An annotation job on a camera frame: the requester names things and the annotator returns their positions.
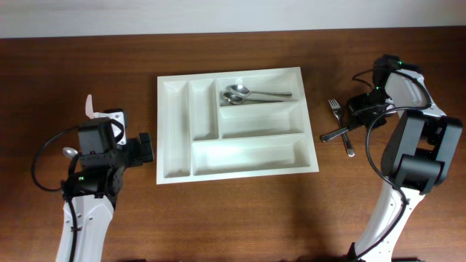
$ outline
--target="spoon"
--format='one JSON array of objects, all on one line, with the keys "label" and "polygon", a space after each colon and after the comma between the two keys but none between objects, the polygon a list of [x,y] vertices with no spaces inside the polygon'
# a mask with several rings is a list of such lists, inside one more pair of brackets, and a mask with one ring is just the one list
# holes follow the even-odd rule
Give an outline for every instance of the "spoon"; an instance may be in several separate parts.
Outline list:
[{"label": "spoon", "polygon": [[291,92],[262,92],[262,91],[250,91],[246,86],[242,84],[233,84],[228,86],[233,95],[237,95],[241,98],[246,98],[250,94],[262,94],[262,95],[275,95],[283,98],[290,98]]},{"label": "spoon", "polygon": [[241,105],[245,101],[256,101],[256,102],[259,102],[259,103],[283,102],[281,100],[241,98],[241,97],[239,97],[237,95],[233,95],[230,92],[225,92],[223,97],[224,97],[224,100],[227,103],[231,103],[232,105],[236,105],[236,106]]},{"label": "spoon", "polygon": [[74,148],[64,147],[63,154],[69,159],[73,159],[73,157],[78,154],[78,151]]}]

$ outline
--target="cutlery tray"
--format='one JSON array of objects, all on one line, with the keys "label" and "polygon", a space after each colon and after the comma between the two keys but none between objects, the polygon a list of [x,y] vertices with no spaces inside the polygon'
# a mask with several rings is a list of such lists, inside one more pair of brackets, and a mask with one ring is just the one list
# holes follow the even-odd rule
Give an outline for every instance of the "cutlery tray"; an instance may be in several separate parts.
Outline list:
[{"label": "cutlery tray", "polygon": [[[231,84],[293,96],[233,106]],[[300,68],[157,78],[157,184],[317,171]]]}]

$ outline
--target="metal fork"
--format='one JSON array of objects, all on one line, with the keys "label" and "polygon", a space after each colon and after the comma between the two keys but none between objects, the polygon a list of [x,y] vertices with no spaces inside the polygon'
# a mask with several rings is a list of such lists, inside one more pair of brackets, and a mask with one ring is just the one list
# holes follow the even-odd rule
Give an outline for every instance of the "metal fork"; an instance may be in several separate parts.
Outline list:
[{"label": "metal fork", "polygon": [[[328,101],[330,107],[332,108],[332,112],[335,115],[336,119],[338,120],[338,127],[341,128],[341,117],[343,116],[343,111],[341,110],[340,104],[336,102],[335,99],[330,99]],[[344,147],[347,149],[348,156],[354,156],[355,150],[351,146],[350,139],[346,133],[341,134],[343,137]]]}]

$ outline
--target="white wall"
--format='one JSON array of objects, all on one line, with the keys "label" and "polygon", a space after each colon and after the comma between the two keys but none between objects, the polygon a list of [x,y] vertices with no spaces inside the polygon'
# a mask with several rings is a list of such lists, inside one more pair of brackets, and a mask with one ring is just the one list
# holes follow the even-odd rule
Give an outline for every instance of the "white wall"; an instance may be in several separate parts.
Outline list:
[{"label": "white wall", "polygon": [[465,0],[0,0],[0,37],[466,25]]}]

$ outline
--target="wooden table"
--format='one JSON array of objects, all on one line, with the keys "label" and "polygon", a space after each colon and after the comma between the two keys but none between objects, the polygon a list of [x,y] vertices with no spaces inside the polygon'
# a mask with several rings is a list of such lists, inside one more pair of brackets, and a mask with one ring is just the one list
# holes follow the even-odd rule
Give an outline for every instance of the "wooden table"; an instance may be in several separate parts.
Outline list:
[{"label": "wooden table", "polygon": [[[127,110],[127,134],[157,136],[157,77],[300,66],[320,172],[156,185],[156,164],[125,173],[103,261],[280,261],[300,255],[343,255],[366,227],[382,181],[367,163],[364,129],[349,134],[356,156],[334,130],[327,100],[367,92],[351,76],[384,53],[424,69],[425,83],[448,115],[466,122],[466,28],[401,28],[274,33],[102,36],[0,40],[0,257],[53,261],[63,225],[59,194],[32,183],[33,155],[59,131],[94,109]],[[379,162],[397,119],[374,131]],[[40,159],[38,179],[66,178],[64,146]],[[449,176],[408,221],[394,255],[427,261],[466,258],[466,140]]]}]

